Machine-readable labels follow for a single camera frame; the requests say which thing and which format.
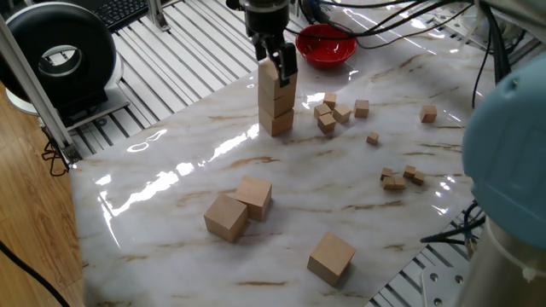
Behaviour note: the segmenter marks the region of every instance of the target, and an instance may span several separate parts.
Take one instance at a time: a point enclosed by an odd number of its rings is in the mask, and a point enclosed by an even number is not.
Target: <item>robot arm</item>
[[[247,35],[256,49],[256,60],[268,54],[279,73],[281,87],[290,84],[298,72],[296,47],[284,41],[283,32],[289,21],[289,0],[228,0],[226,5],[245,11]]]

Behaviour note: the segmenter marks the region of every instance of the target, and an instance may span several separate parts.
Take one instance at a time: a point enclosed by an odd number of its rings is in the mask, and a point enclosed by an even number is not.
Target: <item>wooden floor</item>
[[[49,175],[40,154],[47,138],[36,117],[14,109],[0,84],[0,240],[47,279],[71,306],[81,306],[82,265],[68,174]],[[55,170],[62,171],[62,162]],[[0,306],[58,306],[0,253]]]

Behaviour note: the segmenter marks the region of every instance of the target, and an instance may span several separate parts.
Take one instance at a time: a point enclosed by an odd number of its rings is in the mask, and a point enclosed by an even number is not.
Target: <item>metal grid platform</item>
[[[218,0],[174,3],[164,12],[168,32],[142,17],[113,34],[124,64],[119,87],[131,104],[71,131],[83,158],[258,69],[244,13]],[[303,23],[293,18],[289,26],[299,31]]]

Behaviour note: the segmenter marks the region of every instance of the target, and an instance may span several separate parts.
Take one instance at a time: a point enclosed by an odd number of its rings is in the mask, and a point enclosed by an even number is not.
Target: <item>small wooden cube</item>
[[[295,90],[274,99],[273,96],[270,96],[262,88],[258,87],[258,105],[274,119],[292,110],[295,99]]]
[[[406,181],[403,177],[393,177],[394,179],[394,189],[405,189]]]
[[[366,139],[366,142],[377,145],[377,140],[379,140],[379,135],[375,132],[372,132],[369,134],[368,138]]]
[[[332,110],[330,110],[330,107],[327,104],[320,104],[315,107],[315,119],[318,119],[319,117],[331,112]]]
[[[339,105],[334,109],[332,116],[338,123],[346,123],[351,117],[351,109],[346,105]]]
[[[270,60],[259,63],[258,66],[258,85],[273,99],[288,95],[296,91],[296,83],[298,82],[298,74],[295,73],[290,77],[290,84],[281,87],[279,74],[276,70],[275,63]]]
[[[309,256],[307,269],[334,287],[357,250],[327,232]]]
[[[271,182],[245,175],[235,191],[235,199],[248,206],[249,218],[262,221],[271,202],[271,188]]]
[[[404,170],[404,178],[411,179],[415,176],[415,167],[411,165],[406,165],[406,169]]]
[[[415,183],[416,185],[422,185],[425,182],[425,174],[421,173],[420,171],[416,171],[415,176],[411,179],[411,182]]]
[[[383,179],[383,189],[394,189],[394,178],[392,177],[385,177]]]
[[[258,107],[258,120],[271,136],[278,136],[282,132],[292,128],[293,110],[274,119],[263,108]]]
[[[392,170],[390,168],[383,167],[383,171],[381,171],[381,180],[385,177],[392,177]]]
[[[318,128],[322,130],[322,133],[327,134],[334,131],[335,119],[332,114],[328,113],[318,118]]]
[[[369,101],[357,100],[355,102],[355,117],[367,118],[369,112]]]
[[[425,106],[421,109],[419,117],[422,123],[433,123],[437,114],[435,106]]]
[[[206,229],[231,243],[247,222],[247,206],[225,194],[220,194],[205,212]]]
[[[330,107],[330,110],[334,110],[336,99],[337,99],[337,94],[334,94],[334,93],[324,94],[324,103],[326,103]]]

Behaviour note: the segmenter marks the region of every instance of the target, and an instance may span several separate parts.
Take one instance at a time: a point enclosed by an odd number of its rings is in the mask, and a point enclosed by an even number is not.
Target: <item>metal pole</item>
[[[161,31],[169,31],[171,27],[167,24],[167,19],[163,14],[163,7],[161,6],[161,0],[147,0],[148,2],[148,18],[157,26]]]
[[[11,31],[1,15],[0,55],[2,55],[4,60],[6,60],[6,63],[8,63],[9,68],[25,90],[26,95],[30,99],[32,105],[36,108],[36,111],[38,111],[38,114],[44,121],[51,136],[57,142],[59,148],[72,163],[80,160],[67,128],[62,123],[61,118],[51,104],[51,101],[49,101],[44,88],[38,81],[31,66],[28,64],[19,45],[15,42],[14,36],[11,34]]]
[[[529,279],[532,272],[522,266],[546,271],[546,251],[514,238],[488,218],[453,307],[544,306],[546,276],[535,273]]]

